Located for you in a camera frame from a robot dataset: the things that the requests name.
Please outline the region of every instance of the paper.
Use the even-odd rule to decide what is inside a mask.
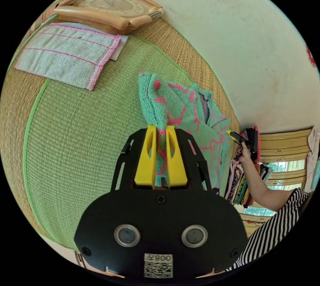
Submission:
[[[112,56],[110,57],[111,60],[116,61],[120,52],[122,51],[123,46],[126,44],[127,40],[128,40],[129,36],[126,35],[122,35],[120,38],[120,42],[117,46],[117,48],[114,50]]]

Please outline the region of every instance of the stack of clothes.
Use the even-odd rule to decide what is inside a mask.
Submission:
[[[257,126],[255,128],[246,129],[240,135],[247,140],[250,140],[250,133],[252,130],[258,130]],[[272,173],[272,169],[260,161],[260,135],[258,133],[258,149],[257,152],[251,155],[257,172],[261,176],[261,180],[266,183]],[[233,205],[242,205],[244,208],[252,206],[253,198],[249,192],[246,177],[244,175],[243,169],[239,161],[231,160],[229,179],[227,184],[227,190],[225,194],[225,199],[228,200]]]

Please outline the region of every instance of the striped shirt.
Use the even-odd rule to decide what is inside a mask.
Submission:
[[[296,224],[310,194],[302,188],[296,188],[283,208],[249,237],[248,244],[240,257],[226,271],[248,264],[274,248]]]

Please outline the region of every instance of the white wall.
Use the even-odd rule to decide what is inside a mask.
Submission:
[[[319,72],[271,1],[154,1],[211,66],[241,126],[257,124],[264,133],[320,129]]]

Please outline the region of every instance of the label sticker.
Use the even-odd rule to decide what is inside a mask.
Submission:
[[[144,254],[144,277],[173,278],[172,255]]]

